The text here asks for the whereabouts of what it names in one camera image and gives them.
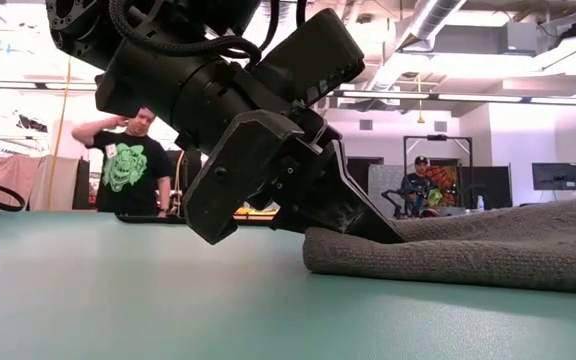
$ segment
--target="man's hand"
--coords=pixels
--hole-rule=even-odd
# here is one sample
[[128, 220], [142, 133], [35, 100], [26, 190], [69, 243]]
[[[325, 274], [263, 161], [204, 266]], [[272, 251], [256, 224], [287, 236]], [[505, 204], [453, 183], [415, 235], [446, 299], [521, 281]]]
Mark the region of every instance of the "man's hand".
[[128, 126], [129, 120], [130, 119], [124, 116], [113, 116], [110, 119], [108, 119], [108, 126], [106, 127], [106, 129], [114, 130], [118, 127], [126, 127]]

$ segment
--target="badge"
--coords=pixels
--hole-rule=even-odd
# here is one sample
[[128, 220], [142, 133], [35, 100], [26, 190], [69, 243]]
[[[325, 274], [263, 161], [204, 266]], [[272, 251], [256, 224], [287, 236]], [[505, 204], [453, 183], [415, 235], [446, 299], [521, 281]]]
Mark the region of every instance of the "badge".
[[106, 156], [109, 159], [114, 158], [117, 155], [117, 146], [115, 144], [106, 145]]

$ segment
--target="water bottle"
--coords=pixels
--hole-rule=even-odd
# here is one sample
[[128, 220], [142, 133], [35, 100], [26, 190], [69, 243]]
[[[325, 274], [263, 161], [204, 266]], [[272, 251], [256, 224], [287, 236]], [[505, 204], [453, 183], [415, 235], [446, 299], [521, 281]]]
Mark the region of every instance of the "water bottle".
[[484, 212], [486, 210], [484, 197], [481, 195], [477, 196], [477, 210], [479, 210], [479, 212]]

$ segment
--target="black t-shirt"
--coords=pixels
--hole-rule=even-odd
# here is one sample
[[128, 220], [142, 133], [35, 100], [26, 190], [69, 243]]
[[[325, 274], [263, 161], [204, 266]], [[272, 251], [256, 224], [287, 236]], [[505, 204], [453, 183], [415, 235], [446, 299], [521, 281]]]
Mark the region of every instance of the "black t-shirt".
[[122, 215], [157, 215], [158, 180], [171, 176], [170, 160], [161, 144], [148, 136], [101, 131], [95, 135], [92, 148], [104, 154], [97, 209]]
[[417, 173], [408, 174], [401, 179], [401, 188], [408, 194], [434, 188], [435, 186], [435, 183], [429, 177], [420, 176]]

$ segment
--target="screw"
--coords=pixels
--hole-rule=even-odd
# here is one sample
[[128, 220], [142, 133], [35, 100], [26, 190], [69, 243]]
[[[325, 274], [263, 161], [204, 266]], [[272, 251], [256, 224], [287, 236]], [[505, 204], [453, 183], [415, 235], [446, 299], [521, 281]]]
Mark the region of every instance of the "screw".
[[217, 179], [217, 181], [221, 182], [226, 180], [226, 175], [228, 175], [228, 171], [220, 166], [215, 169], [213, 175], [215, 176], [215, 179]]

